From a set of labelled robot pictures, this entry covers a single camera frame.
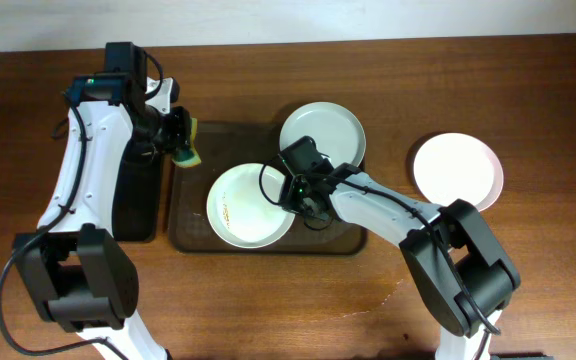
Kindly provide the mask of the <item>cream-white plate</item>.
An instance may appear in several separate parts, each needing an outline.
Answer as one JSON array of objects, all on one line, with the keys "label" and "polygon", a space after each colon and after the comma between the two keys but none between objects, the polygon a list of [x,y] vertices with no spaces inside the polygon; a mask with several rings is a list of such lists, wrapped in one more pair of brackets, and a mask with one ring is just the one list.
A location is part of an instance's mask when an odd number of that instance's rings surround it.
[{"label": "cream-white plate", "polygon": [[211,186],[206,213],[213,231],[226,243],[258,249],[277,242],[295,215],[278,204],[285,175],[260,163],[245,163],[222,173]]}]

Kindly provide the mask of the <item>pink-white plate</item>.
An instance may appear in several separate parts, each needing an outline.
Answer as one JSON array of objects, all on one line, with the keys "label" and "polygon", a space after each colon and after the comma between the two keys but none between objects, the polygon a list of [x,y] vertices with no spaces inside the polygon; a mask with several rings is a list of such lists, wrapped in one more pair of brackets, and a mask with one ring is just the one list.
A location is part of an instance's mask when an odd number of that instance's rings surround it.
[{"label": "pink-white plate", "polygon": [[411,171],[418,191],[443,206],[461,199],[484,211],[497,202],[504,187],[497,154],[463,133],[441,133],[423,141],[414,152]]}]

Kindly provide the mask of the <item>grey-white plate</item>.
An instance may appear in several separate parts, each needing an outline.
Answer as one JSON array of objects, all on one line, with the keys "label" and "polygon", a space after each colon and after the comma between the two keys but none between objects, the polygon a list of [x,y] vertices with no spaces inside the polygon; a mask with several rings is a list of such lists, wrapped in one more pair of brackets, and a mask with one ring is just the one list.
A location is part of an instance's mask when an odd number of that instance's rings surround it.
[{"label": "grey-white plate", "polygon": [[284,122],[279,148],[284,150],[304,136],[311,137],[320,153],[334,167],[342,163],[359,166],[365,155],[366,136],[358,118],[345,107],[331,102],[313,102],[299,107]]}]

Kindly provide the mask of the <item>yellow green sponge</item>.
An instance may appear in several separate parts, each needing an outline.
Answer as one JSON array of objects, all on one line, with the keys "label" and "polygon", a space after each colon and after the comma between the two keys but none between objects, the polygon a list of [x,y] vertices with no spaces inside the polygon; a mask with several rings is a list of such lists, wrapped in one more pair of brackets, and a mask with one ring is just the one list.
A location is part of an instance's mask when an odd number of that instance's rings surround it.
[{"label": "yellow green sponge", "polygon": [[190,117],[184,121],[178,135],[176,149],[172,154],[172,161],[179,168],[191,168],[201,163],[201,158],[194,144],[197,129],[196,118]]}]

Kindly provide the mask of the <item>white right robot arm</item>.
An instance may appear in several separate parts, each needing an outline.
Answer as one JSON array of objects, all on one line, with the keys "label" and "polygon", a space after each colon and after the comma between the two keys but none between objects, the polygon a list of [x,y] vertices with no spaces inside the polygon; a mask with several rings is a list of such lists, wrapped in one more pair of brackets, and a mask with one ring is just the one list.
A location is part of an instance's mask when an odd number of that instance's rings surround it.
[{"label": "white right robot arm", "polygon": [[361,169],[329,164],[288,168],[284,205],[333,213],[379,235],[402,253],[422,301],[441,327],[438,359],[487,359],[496,325],[521,284],[516,266],[480,212],[464,200],[420,202]]}]

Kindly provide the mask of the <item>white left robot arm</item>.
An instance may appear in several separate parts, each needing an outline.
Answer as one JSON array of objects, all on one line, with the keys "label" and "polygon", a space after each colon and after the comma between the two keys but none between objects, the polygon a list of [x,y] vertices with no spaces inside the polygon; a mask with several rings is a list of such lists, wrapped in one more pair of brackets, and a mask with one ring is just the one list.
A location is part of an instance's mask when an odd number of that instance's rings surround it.
[{"label": "white left robot arm", "polygon": [[68,140],[52,198],[7,263],[39,317],[107,359],[166,359],[141,319],[125,241],[154,236],[162,158],[199,162],[197,122],[178,83],[125,72],[81,76],[65,92]]}]

